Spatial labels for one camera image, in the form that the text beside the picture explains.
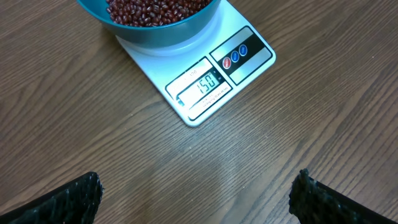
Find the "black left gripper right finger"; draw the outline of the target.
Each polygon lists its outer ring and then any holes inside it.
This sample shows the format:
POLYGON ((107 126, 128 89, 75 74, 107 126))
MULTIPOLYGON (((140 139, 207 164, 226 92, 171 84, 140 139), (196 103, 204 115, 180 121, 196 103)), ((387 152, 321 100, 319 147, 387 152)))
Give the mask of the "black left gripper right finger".
POLYGON ((289 213, 301 224, 395 224, 300 170, 289 193, 289 213))

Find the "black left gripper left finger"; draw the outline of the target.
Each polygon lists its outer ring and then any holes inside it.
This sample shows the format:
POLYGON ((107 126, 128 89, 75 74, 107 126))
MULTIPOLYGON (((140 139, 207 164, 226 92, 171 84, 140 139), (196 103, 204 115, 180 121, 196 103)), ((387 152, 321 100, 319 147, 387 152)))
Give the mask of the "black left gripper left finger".
POLYGON ((1 215, 8 224, 93 224, 103 196, 96 172, 84 175, 1 215))

